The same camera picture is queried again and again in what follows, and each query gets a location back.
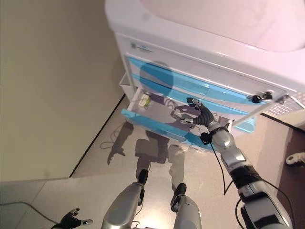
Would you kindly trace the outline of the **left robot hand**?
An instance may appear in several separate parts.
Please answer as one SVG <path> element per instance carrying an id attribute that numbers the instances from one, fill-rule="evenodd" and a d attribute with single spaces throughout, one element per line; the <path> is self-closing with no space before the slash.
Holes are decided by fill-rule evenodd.
<path id="1" fill-rule="evenodd" d="M 69 211 L 59 223 L 52 226 L 52 229 L 76 229 L 80 226 L 89 226 L 93 223 L 92 219 L 78 219 L 80 208 L 75 208 Z"/>

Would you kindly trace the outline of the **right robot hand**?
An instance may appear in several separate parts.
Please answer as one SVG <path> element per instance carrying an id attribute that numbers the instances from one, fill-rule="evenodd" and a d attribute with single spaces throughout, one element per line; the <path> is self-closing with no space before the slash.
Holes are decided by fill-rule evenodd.
<path id="1" fill-rule="evenodd" d="M 194 124 L 194 125 L 203 125 L 205 127 L 208 127 L 210 123 L 214 122 L 214 116 L 212 112 L 204 106 L 204 104 L 195 99 L 195 98 L 187 98 L 187 103 L 189 106 L 194 107 L 195 109 L 200 111 L 200 115 L 197 116 L 196 118 L 186 118 L 186 119 L 181 119 L 180 123 L 181 124 Z"/>

